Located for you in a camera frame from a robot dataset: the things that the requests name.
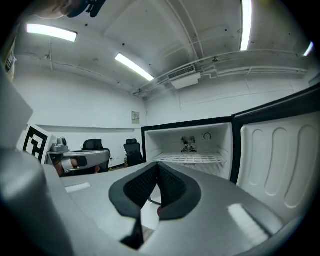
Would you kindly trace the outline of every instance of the freezer fan vent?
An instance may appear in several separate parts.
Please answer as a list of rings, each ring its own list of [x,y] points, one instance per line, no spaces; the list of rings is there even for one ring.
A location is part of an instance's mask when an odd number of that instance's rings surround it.
[[[196,166],[196,163],[189,163],[189,162],[185,162],[183,163],[184,166]]]
[[[185,153],[192,153],[192,152],[196,152],[195,148],[193,146],[185,146],[182,150],[182,152]]]
[[[182,143],[182,145],[196,144],[196,137],[195,136],[182,137],[181,143]]]

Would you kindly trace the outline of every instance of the ceiling light fixture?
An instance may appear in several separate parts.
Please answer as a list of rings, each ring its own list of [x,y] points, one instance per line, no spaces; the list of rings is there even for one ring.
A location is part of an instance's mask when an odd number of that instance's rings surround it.
[[[306,49],[306,51],[305,51],[305,53],[304,53],[303,56],[308,56],[308,54],[311,52],[311,50],[313,49],[313,47],[314,47],[314,43],[311,42],[310,45],[309,45],[309,47],[308,47],[308,49]]]
[[[252,22],[252,2],[251,0],[242,0],[242,38],[241,51],[248,49]]]
[[[28,24],[26,27],[26,31],[32,34],[41,34],[46,36],[51,36],[55,38],[61,38],[68,40],[70,42],[76,41],[77,32],[68,31],[65,29],[53,27],[53,26],[45,26],[39,24]]]
[[[130,59],[123,56],[121,53],[119,53],[115,59],[118,62],[121,62],[122,64],[126,65],[128,68],[132,69],[133,71],[137,72],[140,76],[143,76],[148,81],[152,81],[155,79],[153,76],[149,75],[146,71],[144,71],[141,67],[139,67],[137,64],[133,63]]]

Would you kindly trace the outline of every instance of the black office chair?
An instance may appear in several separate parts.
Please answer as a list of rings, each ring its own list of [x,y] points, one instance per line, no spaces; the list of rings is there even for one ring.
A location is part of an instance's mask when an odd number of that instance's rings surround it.
[[[102,139],[88,139],[83,143],[83,147],[82,150],[108,150],[110,152],[110,150],[108,148],[104,148],[102,146]],[[100,164],[100,171],[99,173],[106,173],[108,171],[109,168],[109,160],[105,163]]]
[[[136,166],[144,162],[140,151],[140,143],[135,138],[127,139],[126,144],[123,145],[126,151],[128,166]]]

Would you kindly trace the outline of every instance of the refrigerator door panel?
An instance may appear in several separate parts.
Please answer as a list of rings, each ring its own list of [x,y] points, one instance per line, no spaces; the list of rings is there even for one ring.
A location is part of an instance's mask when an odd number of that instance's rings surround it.
[[[303,215],[320,178],[320,86],[234,115],[231,181],[285,222]]]
[[[317,185],[319,150],[320,112],[246,124],[237,185],[289,222]]]

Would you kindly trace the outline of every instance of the white wall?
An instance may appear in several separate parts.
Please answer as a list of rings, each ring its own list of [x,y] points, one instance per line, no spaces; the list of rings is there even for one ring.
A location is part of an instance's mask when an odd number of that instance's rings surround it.
[[[146,101],[148,126],[230,116],[309,87],[296,76],[225,76],[169,89]]]
[[[29,123],[65,137],[72,151],[85,140],[102,139],[112,167],[124,163],[126,139],[142,144],[146,108],[140,98],[79,75],[19,62],[14,84],[34,111]],[[140,124],[132,124],[132,111],[140,113]]]

